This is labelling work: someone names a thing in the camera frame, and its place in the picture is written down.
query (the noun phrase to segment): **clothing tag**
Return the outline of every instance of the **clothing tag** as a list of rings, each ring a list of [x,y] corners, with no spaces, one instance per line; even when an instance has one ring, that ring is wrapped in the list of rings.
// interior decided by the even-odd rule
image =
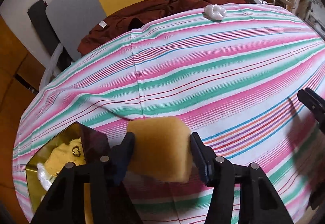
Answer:
[[[102,27],[102,28],[105,28],[107,23],[105,23],[104,21],[101,21],[99,22],[99,25]]]

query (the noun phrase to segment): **screw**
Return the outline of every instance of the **screw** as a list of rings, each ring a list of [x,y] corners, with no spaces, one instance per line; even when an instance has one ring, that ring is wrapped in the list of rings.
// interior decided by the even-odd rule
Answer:
[[[257,163],[255,163],[255,162],[253,162],[253,163],[251,164],[251,167],[252,167],[253,169],[255,169],[255,170],[257,170],[258,168],[260,168],[260,166],[259,166]]]
[[[68,162],[68,163],[65,164],[65,168],[67,168],[67,169],[71,169],[72,167],[74,167],[73,162]]]
[[[222,156],[217,156],[216,161],[219,162],[219,163],[222,163],[222,162],[225,161],[225,158],[223,158]]]
[[[109,157],[108,156],[102,156],[102,157],[100,157],[100,161],[101,162],[108,162],[109,161]]]

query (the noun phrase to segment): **white plastic wrap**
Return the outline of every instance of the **white plastic wrap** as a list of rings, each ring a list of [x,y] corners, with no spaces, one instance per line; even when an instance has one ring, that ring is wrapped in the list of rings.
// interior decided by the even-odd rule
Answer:
[[[223,20],[227,10],[219,5],[207,5],[204,8],[204,13],[214,20]]]
[[[55,180],[55,177],[50,175],[42,163],[37,164],[37,178],[40,180],[42,187],[48,191]]]

